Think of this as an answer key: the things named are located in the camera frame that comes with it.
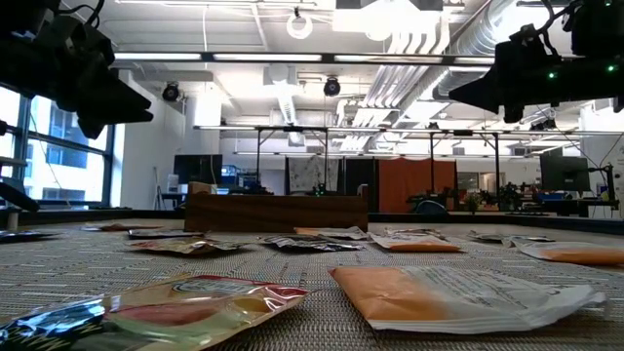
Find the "ceiling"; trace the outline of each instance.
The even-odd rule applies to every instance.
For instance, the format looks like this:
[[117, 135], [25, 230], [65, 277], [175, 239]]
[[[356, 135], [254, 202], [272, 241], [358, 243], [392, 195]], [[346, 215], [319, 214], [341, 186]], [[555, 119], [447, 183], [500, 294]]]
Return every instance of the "ceiling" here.
[[[73, 8], [81, 4], [95, 5], [97, 0], [62, 0], [62, 6]], [[332, 19], [335, 0], [320, 0], [312, 14], [312, 33], [305, 39], [295, 39], [286, 30], [290, 9], [258, 8], [257, 17], [251, 7], [225, 8], [171, 7], [106, 1], [100, 13], [100, 30], [114, 43], [115, 51], [219, 51], [219, 52], [300, 52], [300, 53], [385, 53], [391, 40], [373, 41], [364, 33], [335, 32], [329, 23]], [[465, 0], [465, 8], [449, 16], [450, 33], [469, 19], [484, 3], [483, 0]], [[86, 18], [89, 10], [79, 12]], [[507, 24], [505, 30], [512, 33], [527, 20], [546, 19], [543, 8], [516, 8], [516, 21]], [[563, 33], [556, 22], [550, 30], [553, 44], [560, 54], [569, 53], [568, 33]], [[228, 123], [247, 121], [250, 116], [268, 116], [271, 110], [279, 109], [278, 100], [263, 92], [263, 69], [266, 64], [232, 63], [144, 63], [136, 66], [142, 72], [210, 71], [220, 87], [227, 94], [229, 103], [223, 105], [223, 117]], [[299, 85], [293, 104], [297, 110], [329, 111], [334, 113], [343, 98], [362, 98], [369, 91], [380, 66], [374, 65], [322, 65], [295, 64], [296, 80]], [[337, 76], [342, 86], [340, 97], [325, 97], [323, 86], [328, 76]], [[154, 93], [160, 93], [164, 81], [145, 81], [143, 85]], [[189, 95], [201, 92], [202, 82], [182, 82], [180, 86]], [[578, 106], [565, 104], [558, 109], [558, 126], [572, 129], [578, 125]], [[445, 119], [437, 119], [441, 128], [480, 129], [501, 121], [502, 115], [484, 112], [482, 109], [463, 103], [451, 103], [443, 111]], [[539, 113], [536, 107], [527, 107], [526, 115]], [[497, 129], [504, 128], [498, 123]]]

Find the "woven mat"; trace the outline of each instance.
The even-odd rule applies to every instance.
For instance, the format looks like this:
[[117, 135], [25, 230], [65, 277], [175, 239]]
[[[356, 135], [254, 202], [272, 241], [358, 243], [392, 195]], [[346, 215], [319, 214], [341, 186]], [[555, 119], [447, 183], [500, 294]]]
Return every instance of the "woven mat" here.
[[[191, 272], [316, 291], [295, 309], [232, 337], [217, 350], [624, 350], [623, 274], [538, 261], [514, 250], [449, 239], [465, 253], [389, 253], [369, 243], [358, 252], [295, 254], [249, 245], [214, 258], [185, 258], [136, 252], [124, 245], [127, 239], [122, 234], [72, 230], [55, 240], [0, 245], [0, 315]], [[373, 331], [327, 273], [337, 265], [443, 265], [492, 270], [540, 284], [589, 284], [612, 298], [613, 310], [605, 319], [602, 310], [585, 308], [553, 326], [528, 332]]]

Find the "computer monitor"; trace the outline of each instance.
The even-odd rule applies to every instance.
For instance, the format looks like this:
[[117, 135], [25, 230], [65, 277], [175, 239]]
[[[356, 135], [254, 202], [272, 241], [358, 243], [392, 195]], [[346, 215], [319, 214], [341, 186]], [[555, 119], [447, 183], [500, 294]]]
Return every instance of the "computer monitor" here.
[[539, 157], [543, 190], [592, 191], [587, 159], [583, 157]]
[[180, 184], [201, 181], [206, 184], [221, 184], [223, 155], [176, 155], [174, 173]]

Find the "metal pole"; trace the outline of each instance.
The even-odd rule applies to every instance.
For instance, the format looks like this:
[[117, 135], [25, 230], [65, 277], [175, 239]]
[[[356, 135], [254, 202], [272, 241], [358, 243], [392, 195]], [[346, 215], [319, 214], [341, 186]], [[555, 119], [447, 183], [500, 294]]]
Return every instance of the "metal pole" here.
[[494, 162], [496, 162], [496, 205], [500, 211], [500, 160], [498, 157], [498, 133], [494, 133]]
[[329, 169], [329, 148], [330, 134], [325, 132], [325, 189], [328, 189], [328, 169]]
[[431, 193], [435, 193], [436, 192], [436, 183], [434, 181], [434, 176], [436, 175], [436, 171], [434, 169], [434, 164], [433, 164], [433, 148], [435, 147], [433, 144], [433, 134], [429, 135], [429, 145], [430, 145], [430, 152], [431, 152]]
[[255, 184], [260, 185], [260, 146], [262, 140], [260, 140], [261, 129], [257, 130], [257, 153], [255, 154]]

